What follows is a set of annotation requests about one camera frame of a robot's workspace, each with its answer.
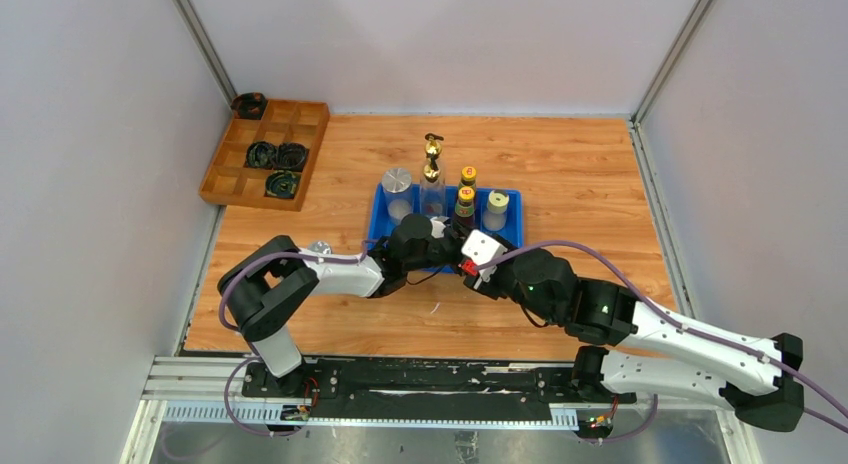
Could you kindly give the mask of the jar with pale yellow lid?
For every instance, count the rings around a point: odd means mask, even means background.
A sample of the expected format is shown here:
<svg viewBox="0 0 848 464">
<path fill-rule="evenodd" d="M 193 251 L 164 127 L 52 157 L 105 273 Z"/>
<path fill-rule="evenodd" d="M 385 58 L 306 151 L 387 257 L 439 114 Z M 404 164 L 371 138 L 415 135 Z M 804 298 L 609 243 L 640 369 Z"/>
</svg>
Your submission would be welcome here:
<svg viewBox="0 0 848 464">
<path fill-rule="evenodd" d="M 489 231 L 502 230 L 507 222 L 509 195 L 500 189 L 492 190 L 487 197 L 482 224 Z"/>
</svg>

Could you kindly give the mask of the red label sauce bottle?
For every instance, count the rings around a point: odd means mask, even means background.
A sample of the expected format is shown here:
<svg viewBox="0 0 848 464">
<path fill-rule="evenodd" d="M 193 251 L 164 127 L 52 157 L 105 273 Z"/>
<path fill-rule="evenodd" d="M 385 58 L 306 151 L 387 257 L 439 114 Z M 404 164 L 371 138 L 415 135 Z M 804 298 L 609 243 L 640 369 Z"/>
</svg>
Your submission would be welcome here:
<svg viewBox="0 0 848 464">
<path fill-rule="evenodd" d="M 465 166 L 460 173 L 460 187 L 469 187 L 477 189 L 478 171 L 474 166 Z"/>
</svg>

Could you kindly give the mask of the jar with silver lid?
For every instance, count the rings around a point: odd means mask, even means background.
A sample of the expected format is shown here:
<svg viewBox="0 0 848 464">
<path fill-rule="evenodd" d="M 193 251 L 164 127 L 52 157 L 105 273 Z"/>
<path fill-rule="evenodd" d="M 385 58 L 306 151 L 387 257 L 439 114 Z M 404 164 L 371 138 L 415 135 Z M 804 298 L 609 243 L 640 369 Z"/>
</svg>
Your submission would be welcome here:
<svg viewBox="0 0 848 464">
<path fill-rule="evenodd" d="M 383 174 L 380 184 L 389 218 L 397 225 L 413 212 L 412 175 L 405 168 L 391 168 Z"/>
</svg>

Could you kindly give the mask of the green label sauce bottle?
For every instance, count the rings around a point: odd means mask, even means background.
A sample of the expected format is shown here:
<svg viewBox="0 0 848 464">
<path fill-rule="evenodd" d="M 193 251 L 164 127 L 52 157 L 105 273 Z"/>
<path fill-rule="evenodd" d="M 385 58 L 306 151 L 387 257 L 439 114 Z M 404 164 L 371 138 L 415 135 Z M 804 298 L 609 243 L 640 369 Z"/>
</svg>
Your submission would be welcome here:
<svg viewBox="0 0 848 464">
<path fill-rule="evenodd" d="M 461 186 L 457 189 L 452 219 L 453 227 L 456 229 L 472 229 L 475 224 L 475 199 L 476 190 L 470 186 Z"/>
</svg>

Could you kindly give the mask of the white bead jar blue label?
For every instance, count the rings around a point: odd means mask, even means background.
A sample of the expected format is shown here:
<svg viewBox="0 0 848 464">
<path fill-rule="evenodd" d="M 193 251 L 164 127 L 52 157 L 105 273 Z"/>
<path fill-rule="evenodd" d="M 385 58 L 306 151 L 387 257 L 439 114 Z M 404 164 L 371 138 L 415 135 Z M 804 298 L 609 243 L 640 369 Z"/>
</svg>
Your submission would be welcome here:
<svg viewBox="0 0 848 464">
<path fill-rule="evenodd" d="M 312 242 L 308 246 L 308 250 L 319 255 L 329 255 L 333 253 L 332 246 L 328 242 L 323 240 L 317 240 Z"/>
</svg>

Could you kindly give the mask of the glass bottle with brown sauce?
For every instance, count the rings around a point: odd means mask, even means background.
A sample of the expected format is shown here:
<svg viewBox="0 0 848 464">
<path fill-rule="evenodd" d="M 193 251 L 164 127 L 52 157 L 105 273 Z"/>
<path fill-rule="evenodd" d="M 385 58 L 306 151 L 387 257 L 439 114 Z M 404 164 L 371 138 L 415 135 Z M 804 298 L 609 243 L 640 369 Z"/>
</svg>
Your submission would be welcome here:
<svg viewBox="0 0 848 464">
<path fill-rule="evenodd" d="M 434 133 L 427 133 L 424 136 L 424 139 L 426 141 L 425 156 L 427 160 L 427 165 L 429 166 L 429 169 L 432 172 L 439 172 L 439 158 L 442 154 L 442 144 L 444 142 L 444 138 Z"/>
</svg>

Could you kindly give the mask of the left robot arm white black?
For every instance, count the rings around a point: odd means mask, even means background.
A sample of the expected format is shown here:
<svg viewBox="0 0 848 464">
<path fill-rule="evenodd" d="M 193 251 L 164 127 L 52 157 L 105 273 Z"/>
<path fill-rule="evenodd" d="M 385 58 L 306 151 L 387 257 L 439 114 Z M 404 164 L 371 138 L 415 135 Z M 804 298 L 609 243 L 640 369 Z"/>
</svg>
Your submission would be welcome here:
<svg viewBox="0 0 848 464">
<path fill-rule="evenodd" d="M 457 268 L 470 232 L 443 218 L 409 214 L 357 255 L 320 254 L 276 236 L 218 281 L 219 318 L 261 359 L 271 388 L 296 396 L 307 373 L 288 322 L 308 298 L 386 297 L 406 286 L 412 271 Z"/>
</svg>

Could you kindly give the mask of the blue plastic divided bin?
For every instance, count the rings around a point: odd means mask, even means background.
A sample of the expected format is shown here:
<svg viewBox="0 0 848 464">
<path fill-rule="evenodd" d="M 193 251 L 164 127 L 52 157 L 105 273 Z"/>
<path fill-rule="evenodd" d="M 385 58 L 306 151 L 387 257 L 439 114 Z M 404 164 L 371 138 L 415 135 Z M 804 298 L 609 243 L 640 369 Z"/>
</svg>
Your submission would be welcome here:
<svg viewBox="0 0 848 464">
<path fill-rule="evenodd" d="M 366 256 L 386 280 L 411 272 L 455 274 L 471 255 L 471 237 L 485 234 L 504 250 L 524 244 L 523 202 L 517 190 L 447 186 L 441 209 L 424 208 L 420 186 L 392 194 L 379 185 L 369 221 Z"/>
</svg>

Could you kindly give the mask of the clear glass oil bottle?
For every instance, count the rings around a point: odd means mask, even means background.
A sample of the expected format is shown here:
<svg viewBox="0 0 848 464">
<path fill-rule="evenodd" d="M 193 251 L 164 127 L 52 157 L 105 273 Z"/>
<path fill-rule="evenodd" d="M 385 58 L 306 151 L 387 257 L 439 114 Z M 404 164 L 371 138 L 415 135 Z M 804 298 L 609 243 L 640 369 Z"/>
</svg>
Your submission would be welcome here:
<svg viewBox="0 0 848 464">
<path fill-rule="evenodd" d="M 446 215 L 446 191 L 442 172 L 431 164 L 425 164 L 419 183 L 420 212 L 429 217 Z"/>
</svg>

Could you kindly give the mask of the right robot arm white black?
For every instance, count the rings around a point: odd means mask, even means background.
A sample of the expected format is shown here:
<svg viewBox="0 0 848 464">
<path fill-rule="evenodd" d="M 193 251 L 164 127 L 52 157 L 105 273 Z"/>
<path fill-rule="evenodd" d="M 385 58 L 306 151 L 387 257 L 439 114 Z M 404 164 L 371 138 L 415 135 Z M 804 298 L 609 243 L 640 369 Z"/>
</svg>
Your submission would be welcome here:
<svg viewBox="0 0 848 464">
<path fill-rule="evenodd" d="M 644 296 L 620 270 L 618 283 L 581 278 L 543 247 L 510 249 L 486 237 L 463 246 L 470 289 L 508 298 L 541 326 L 582 342 L 571 387 L 584 401 L 647 392 L 714 404 L 745 424 L 795 430 L 805 411 L 797 375 L 803 342 L 738 334 L 672 311 Z"/>
</svg>

